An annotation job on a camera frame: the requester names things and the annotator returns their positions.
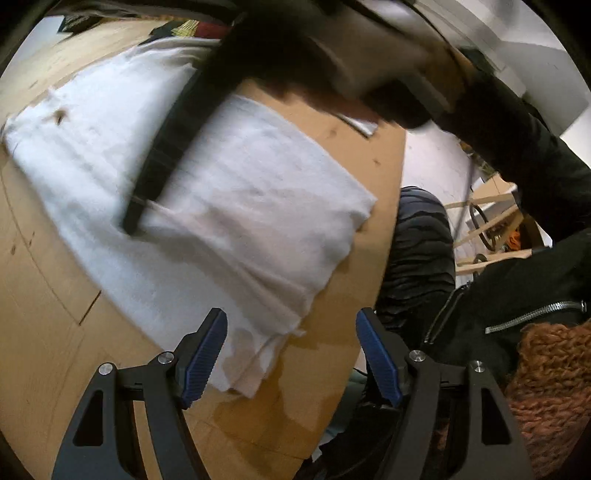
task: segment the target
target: zipper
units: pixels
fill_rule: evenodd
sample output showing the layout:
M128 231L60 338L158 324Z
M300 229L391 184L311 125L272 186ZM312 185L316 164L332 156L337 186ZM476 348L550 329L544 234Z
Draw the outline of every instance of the zipper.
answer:
M516 319L513 319L509 322L501 323L499 325L493 325L490 327L486 327L484 333L488 335L489 333L500 332L502 330L507 330L508 328L512 328L517 325L521 325L522 323L530 322L538 317L543 315L547 315L549 313L560 312L561 310L580 310L581 313L587 312L587 304L581 301L557 301L555 303L551 303L550 305L546 305L540 309L534 310L533 312L526 313L525 315L521 315Z
M423 343L427 343L428 345L432 345L433 342L435 342L435 338L437 338L437 336L443 330L443 327L445 326L445 324L449 320L449 317L452 315L452 312L456 308L457 302L460 301L462 296L465 294L467 287L468 287L468 285L462 285L460 288L452 291L449 294L446 302L443 304L443 307L441 307L441 310L439 310L437 315L435 315L434 320L431 322L431 325L427 329L427 333L425 333L425 337L423 338ZM439 317L441 316L441 314L443 312L446 312L446 315L443 318L443 320L441 321L441 324L439 325L439 328L437 329L437 331L435 332L433 337L431 337L433 329L437 325L437 321L439 320Z

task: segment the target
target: person's arm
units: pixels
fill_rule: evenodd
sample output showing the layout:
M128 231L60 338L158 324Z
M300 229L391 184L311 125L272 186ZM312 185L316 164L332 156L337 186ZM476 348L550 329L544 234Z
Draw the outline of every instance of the person's arm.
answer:
M478 72L436 123L516 183L524 210L555 242L591 227L591 170L500 80Z

